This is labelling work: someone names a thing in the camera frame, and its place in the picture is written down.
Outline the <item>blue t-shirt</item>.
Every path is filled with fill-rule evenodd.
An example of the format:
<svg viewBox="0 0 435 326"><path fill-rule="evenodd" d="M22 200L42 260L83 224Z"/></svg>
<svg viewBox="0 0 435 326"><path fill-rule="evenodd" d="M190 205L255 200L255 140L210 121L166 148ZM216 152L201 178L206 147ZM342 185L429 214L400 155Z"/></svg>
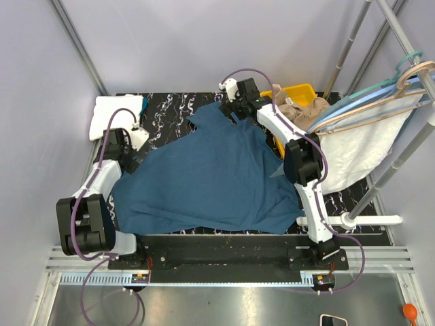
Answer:
<svg viewBox="0 0 435 326"><path fill-rule="evenodd" d="M284 234L302 215L281 160L249 120L217 102L198 108L190 134L153 149L112 189L119 228L139 235L191 228Z"/></svg>

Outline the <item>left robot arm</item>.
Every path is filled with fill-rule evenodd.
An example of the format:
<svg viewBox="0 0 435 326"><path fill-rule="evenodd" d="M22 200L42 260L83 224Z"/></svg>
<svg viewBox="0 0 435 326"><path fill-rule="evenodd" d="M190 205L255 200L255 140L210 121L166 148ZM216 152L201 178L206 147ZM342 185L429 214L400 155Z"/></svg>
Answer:
<svg viewBox="0 0 435 326"><path fill-rule="evenodd" d="M71 197L56 203L60 245L67 256L91 260L100 255L123 256L133 269L147 259L133 234L117 231L106 201L123 172L133 173L143 160L149 133L141 128L114 128L103 132L103 142L90 175Z"/></svg>

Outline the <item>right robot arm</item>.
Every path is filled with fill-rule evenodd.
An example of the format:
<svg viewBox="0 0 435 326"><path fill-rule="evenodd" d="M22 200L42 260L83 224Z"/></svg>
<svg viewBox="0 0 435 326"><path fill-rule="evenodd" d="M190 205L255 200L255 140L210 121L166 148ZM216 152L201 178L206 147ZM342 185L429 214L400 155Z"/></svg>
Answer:
<svg viewBox="0 0 435 326"><path fill-rule="evenodd" d="M253 118L285 145L282 173L294 184L307 218L310 245L303 256L314 268L326 268L340 247L334 238L319 185L324 169L319 138L307 136L291 123L271 98L260 95L252 78L243 81L228 78L219 89L226 93L221 106L226 117L235 114L240 120Z"/></svg>

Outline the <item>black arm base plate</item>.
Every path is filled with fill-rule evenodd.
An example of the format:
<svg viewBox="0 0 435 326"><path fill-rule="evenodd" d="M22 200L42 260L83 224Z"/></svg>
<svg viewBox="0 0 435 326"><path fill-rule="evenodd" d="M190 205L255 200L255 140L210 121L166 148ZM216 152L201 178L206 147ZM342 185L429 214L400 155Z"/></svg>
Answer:
<svg viewBox="0 0 435 326"><path fill-rule="evenodd" d="M349 269L342 248L313 265L303 256L309 245L307 236L296 234L141 236L138 254L109 263L109 269L138 274L150 268L152 284L170 286L294 284L303 272Z"/></svg>

